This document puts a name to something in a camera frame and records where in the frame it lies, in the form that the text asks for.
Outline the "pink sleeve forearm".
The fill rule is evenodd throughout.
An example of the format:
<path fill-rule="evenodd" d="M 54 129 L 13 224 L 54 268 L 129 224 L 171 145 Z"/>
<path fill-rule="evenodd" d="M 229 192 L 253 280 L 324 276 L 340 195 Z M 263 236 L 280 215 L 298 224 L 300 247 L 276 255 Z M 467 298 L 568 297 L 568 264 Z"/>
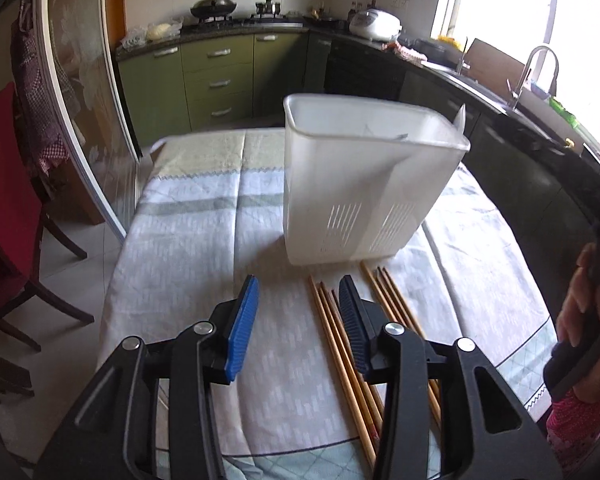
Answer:
<path fill-rule="evenodd" d="M 546 422 L 547 442 L 562 471 L 569 474 L 583 462 L 600 438 L 600 400 L 579 400 L 573 391 L 552 403 Z"/>

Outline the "person right hand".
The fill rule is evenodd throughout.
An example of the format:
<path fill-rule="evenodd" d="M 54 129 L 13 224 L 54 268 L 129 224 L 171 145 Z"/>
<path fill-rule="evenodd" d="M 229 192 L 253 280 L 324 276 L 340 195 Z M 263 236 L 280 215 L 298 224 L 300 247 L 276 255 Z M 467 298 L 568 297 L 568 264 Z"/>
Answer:
<path fill-rule="evenodd" d="M 568 341 L 573 347 L 577 347 L 583 337 L 585 315 L 596 312 L 600 318 L 600 285 L 588 277 L 594 254 L 594 244 L 582 249 L 557 318 L 558 341 Z"/>

